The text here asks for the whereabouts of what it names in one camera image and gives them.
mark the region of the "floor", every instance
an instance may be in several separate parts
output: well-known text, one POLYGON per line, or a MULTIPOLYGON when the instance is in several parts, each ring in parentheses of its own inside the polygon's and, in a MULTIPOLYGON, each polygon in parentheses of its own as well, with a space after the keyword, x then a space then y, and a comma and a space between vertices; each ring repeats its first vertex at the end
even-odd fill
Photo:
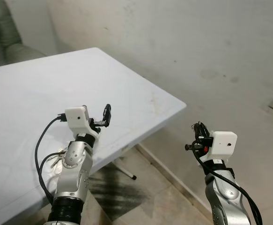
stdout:
MULTIPOLYGON (((112 164, 92 175, 82 225, 212 224, 136 149, 120 159, 137 180, 112 164)), ((47 205, 22 224, 42 225, 49 213, 47 205)))

